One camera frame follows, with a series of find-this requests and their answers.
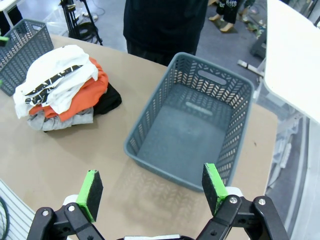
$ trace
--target orange shirt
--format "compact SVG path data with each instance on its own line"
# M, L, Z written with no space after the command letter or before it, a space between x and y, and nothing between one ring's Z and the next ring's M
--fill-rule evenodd
M29 111L29 114L35 115L37 112L43 110L46 118L59 116L60 120L64 122L82 110L96 105L101 95L106 92L109 79L97 61L92 57L89 59L98 69L98 79L95 81L93 78L90 78L85 82L78 93L73 97L70 108L67 111L57 114L50 106L42 107L41 105L37 105Z

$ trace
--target basket handle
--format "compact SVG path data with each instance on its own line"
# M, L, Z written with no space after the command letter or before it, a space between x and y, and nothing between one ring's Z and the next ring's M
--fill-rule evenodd
M210 81L213 81L217 84L220 84L220 85L226 85L227 84L227 81L224 80L223 78L221 77L217 77L216 75L213 75L212 73L210 72L207 72L207 71L204 71L204 70L199 70L198 71L198 74L203 77L203 78L206 78Z

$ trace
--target black t-shirt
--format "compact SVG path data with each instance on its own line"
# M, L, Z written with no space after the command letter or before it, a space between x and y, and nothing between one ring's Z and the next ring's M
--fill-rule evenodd
M123 35L157 53L195 52L208 0L126 0Z

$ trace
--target laundry basket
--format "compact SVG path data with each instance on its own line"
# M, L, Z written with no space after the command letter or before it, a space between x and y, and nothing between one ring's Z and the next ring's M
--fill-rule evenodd
M28 19L21 20L5 37L9 42L0 47L0 82L2 91L12 96L25 81L30 65L54 45L46 24Z
M204 163L231 184L250 114L253 84L222 67L178 53L124 143L136 163L203 191Z

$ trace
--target brown table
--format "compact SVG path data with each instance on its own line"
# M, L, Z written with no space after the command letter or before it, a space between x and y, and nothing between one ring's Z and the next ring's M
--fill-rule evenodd
M95 58L123 103L93 124L44 133L17 119L11 97L0 92L0 177L35 211L57 210L77 194L86 171L97 169L104 190L96 226L106 239L178 233L196 237L211 213L203 193L193 192L137 166L123 144L166 67L124 52L52 36L54 46L77 44ZM277 117L253 105L232 185L248 200L265 192ZM233 229L228 239L247 239Z

